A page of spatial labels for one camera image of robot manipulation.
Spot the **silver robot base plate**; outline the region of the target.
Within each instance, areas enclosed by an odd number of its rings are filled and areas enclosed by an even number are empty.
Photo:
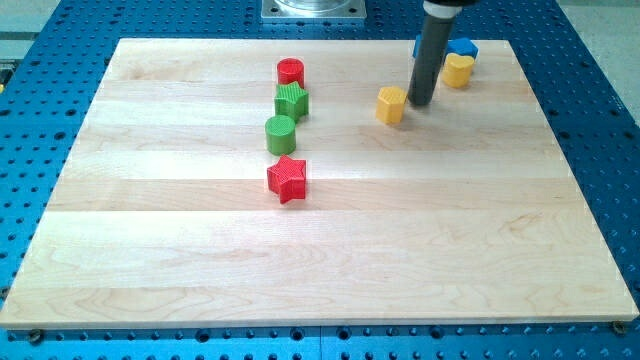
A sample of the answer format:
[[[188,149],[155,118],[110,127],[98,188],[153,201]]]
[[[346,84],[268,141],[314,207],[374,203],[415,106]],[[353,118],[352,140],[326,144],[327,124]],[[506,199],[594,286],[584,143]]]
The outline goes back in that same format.
[[[260,0],[261,18],[268,21],[364,20],[365,0]]]

